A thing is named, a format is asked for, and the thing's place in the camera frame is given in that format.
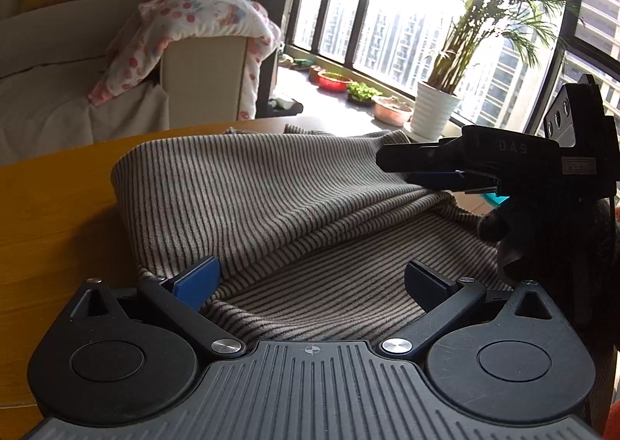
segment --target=table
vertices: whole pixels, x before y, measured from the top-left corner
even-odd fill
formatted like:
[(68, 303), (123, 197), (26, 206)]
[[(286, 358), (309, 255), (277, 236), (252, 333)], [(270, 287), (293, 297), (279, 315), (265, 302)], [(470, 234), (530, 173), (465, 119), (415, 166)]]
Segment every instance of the table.
[[(284, 124), (355, 133), (346, 123), (286, 117), (218, 123), (134, 136), (0, 168), (0, 439), (20, 438), (41, 415), (26, 381), (30, 354), (87, 278), (112, 287), (135, 284), (136, 272), (116, 209), (110, 171), (144, 141), (215, 134), (230, 126), (282, 132)], [(480, 199), (461, 195), (478, 209)]]

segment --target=striped garment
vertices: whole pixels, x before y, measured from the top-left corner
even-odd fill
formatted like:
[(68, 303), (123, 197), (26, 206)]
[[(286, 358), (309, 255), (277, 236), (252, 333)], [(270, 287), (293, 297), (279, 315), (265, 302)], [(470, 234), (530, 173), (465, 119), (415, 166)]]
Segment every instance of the striped garment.
[(217, 256), (205, 315), (256, 340), (382, 340), (419, 316), (403, 286), (412, 258), (492, 287), (495, 247), (452, 195), (374, 163), (400, 131), (360, 137), (235, 133), (150, 141), (112, 182), (143, 276)]

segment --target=red bowl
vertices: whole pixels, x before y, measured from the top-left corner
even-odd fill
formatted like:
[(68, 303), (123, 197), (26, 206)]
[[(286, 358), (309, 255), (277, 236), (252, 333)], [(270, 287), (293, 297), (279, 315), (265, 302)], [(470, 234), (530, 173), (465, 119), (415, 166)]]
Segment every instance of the red bowl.
[(317, 74), (316, 84), (330, 92), (346, 92), (346, 85), (353, 80), (335, 72), (321, 71)]

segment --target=white plant pot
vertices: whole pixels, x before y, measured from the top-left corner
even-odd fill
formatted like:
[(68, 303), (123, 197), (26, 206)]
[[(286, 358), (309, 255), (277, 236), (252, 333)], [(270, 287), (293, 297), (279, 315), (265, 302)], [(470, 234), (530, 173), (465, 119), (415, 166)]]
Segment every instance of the white plant pot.
[(436, 142), (460, 100), (454, 95), (419, 82), (411, 117), (410, 136), (421, 143)]

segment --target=silver bolt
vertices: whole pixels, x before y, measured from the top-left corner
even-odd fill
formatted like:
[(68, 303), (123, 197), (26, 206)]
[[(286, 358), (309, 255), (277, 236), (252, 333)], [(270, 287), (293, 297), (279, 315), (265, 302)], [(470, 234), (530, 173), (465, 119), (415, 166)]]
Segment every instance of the silver bolt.
[(241, 350), (241, 342), (231, 338), (221, 338), (211, 344), (211, 348), (220, 354), (233, 354)]
[(404, 338), (389, 338), (381, 343), (381, 347), (392, 354), (404, 354), (413, 348), (411, 342)]

